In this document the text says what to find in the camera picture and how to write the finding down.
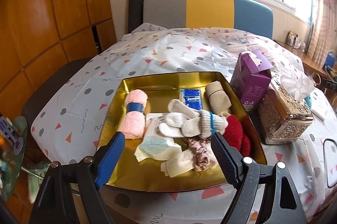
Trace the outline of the red plush toy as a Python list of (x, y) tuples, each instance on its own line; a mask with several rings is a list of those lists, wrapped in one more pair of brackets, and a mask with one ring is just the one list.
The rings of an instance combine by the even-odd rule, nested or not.
[(241, 122), (235, 115), (230, 115), (227, 118), (228, 126), (226, 127), (222, 136), (228, 144), (241, 153), (243, 157), (250, 155), (251, 143), (249, 138), (243, 132)]

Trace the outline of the mauve satin scrunchie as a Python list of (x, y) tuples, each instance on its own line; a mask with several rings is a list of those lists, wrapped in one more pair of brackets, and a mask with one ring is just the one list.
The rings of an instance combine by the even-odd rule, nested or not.
[(193, 168), (197, 172), (206, 169), (214, 169), (217, 165), (217, 159), (211, 149), (210, 138), (201, 139), (199, 137), (191, 137), (187, 139), (189, 150), (193, 154)]

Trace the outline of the white waffle cloth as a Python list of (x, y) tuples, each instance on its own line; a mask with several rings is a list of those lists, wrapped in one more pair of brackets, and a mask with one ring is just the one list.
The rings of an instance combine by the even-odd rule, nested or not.
[(162, 162), (160, 170), (171, 178), (184, 174), (194, 168), (194, 153), (187, 149), (179, 154), (176, 159)]

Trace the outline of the pink towel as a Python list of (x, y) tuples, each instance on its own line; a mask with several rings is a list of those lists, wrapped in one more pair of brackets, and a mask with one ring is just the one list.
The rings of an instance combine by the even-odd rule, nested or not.
[(143, 136), (146, 121), (144, 109), (147, 100), (147, 94), (140, 89), (133, 90), (127, 94), (124, 100), (126, 114), (119, 128), (126, 139), (140, 139)]

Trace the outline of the wet wipes pack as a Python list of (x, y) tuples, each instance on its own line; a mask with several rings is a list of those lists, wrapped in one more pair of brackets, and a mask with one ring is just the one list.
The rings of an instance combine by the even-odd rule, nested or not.
[(145, 159), (167, 161), (177, 158), (183, 152), (182, 147), (173, 138), (161, 134), (159, 126), (164, 122), (164, 116), (164, 113), (146, 115), (143, 140), (134, 152), (138, 162)]

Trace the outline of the beige cloth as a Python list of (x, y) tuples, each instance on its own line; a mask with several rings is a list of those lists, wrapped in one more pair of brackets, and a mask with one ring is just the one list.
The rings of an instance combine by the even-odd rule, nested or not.
[(231, 101), (219, 81), (206, 86), (206, 95), (214, 114), (228, 118), (231, 115)]

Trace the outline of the white knit gloves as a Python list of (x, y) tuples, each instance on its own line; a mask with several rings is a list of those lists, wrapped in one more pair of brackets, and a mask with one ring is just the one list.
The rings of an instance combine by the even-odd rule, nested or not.
[(214, 133), (223, 133), (228, 124), (225, 117), (206, 110), (194, 110), (173, 99), (168, 104), (168, 113), (159, 124), (159, 130), (166, 137), (207, 139)]

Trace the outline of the blue pocket tissue pack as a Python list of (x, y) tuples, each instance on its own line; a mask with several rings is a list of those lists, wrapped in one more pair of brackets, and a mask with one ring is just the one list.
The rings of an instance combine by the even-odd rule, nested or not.
[(179, 100), (194, 110), (201, 110), (203, 108), (202, 93), (199, 89), (180, 89)]

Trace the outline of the blue plush toy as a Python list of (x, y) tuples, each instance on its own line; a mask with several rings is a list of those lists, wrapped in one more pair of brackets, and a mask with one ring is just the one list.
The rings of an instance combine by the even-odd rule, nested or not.
[(307, 95), (307, 96), (304, 98), (304, 100), (305, 100), (305, 102), (307, 103), (308, 108), (311, 110), (311, 107), (312, 107), (311, 95)]

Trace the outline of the patterned plastic tablecloth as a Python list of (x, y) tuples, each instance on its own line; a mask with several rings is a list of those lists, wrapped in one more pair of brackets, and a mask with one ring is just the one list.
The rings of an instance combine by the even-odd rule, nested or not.
[[(231, 79), (240, 52), (259, 50), (274, 71), (299, 76), (302, 61), (276, 42), (236, 29), (172, 29), (143, 24), (67, 77), (35, 118), (31, 131), (51, 161), (75, 163), (96, 151), (108, 106), (122, 79), (160, 73), (218, 71)], [(336, 114), (320, 90), (315, 118), (286, 145), (264, 145), (267, 162), (288, 167), (308, 219), (336, 197)]]

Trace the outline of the ornate gold tissue box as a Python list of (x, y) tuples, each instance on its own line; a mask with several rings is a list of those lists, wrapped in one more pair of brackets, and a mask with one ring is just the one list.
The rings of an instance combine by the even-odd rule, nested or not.
[(262, 137), (266, 145), (297, 141), (314, 118), (305, 100), (296, 101), (282, 86), (281, 74), (271, 73), (271, 81), (259, 106)]

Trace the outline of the gold metal tray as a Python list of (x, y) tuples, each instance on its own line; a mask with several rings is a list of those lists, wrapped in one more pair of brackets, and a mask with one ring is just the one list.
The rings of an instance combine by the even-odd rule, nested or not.
[[(250, 157), (259, 164), (266, 164), (267, 160), (251, 119), (230, 86), (229, 80), (219, 72), (153, 74), (122, 80), (108, 108), (98, 146), (106, 145), (118, 131), (126, 113), (124, 100), (130, 91), (140, 89), (147, 94), (145, 114), (165, 113), (170, 100), (179, 98), (182, 88), (199, 89), (204, 93), (207, 84), (215, 81), (221, 83), (231, 100), (231, 112), (239, 119), (244, 133), (250, 139)], [(138, 162), (136, 160), (134, 152), (140, 143), (140, 139), (126, 140), (123, 153), (107, 183), (108, 186), (143, 192), (180, 193), (203, 190), (226, 183), (219, 167), (202, 172), (190, 170), (174, 178), (165, 176), (160, 169), (160, 161), (145, 159)]]

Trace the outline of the purple tissue box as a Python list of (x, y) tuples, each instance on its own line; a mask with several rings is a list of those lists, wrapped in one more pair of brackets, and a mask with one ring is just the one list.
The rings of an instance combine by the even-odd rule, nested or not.
[(272, 68), (259, 50), (239, 54), (230, 85), (247, 112), (256, 108), (265, 95)]

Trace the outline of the wooden desk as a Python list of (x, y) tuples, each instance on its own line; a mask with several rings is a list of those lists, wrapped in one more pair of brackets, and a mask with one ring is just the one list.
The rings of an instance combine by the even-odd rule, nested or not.
[(277, 40), (274, 40), (274, 42), (278, 43), (280, 46), (284, 47), (285, 49), (299, 57), (302, 60), (305, 69), (312, 73), (317, 73), (323, 78), (328, 78), (328, 75), (324, 72), (324, 70), (319, 65), (317, 65), (306, 53), (303, 53), (284, 42)]

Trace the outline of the blue folding chair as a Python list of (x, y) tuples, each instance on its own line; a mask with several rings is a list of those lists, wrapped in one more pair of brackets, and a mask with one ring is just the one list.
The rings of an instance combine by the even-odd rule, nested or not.
[(334, 65), (336, 63), (336, 52), (334, 51), (329, 51), (327, 53), (327, 57), (326, 60), (324, 62), (324, 66), (325, 67), (330, 67), (330, 68), (334, 68)]

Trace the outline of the right window curtain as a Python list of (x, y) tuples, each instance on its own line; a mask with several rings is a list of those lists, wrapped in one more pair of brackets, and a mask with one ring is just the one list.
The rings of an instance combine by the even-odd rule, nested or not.
[(318, 0), (308, 56), (323, 68), (330, 51), (336, 52), (336, 0)]

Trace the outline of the tricolour sofa backrest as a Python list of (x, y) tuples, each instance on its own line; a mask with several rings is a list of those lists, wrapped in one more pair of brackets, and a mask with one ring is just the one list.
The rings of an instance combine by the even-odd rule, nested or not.
[(230, 28), (271, 39), (273, 11), (253, 0), (144, 0), (143, 22), (173, 28)]

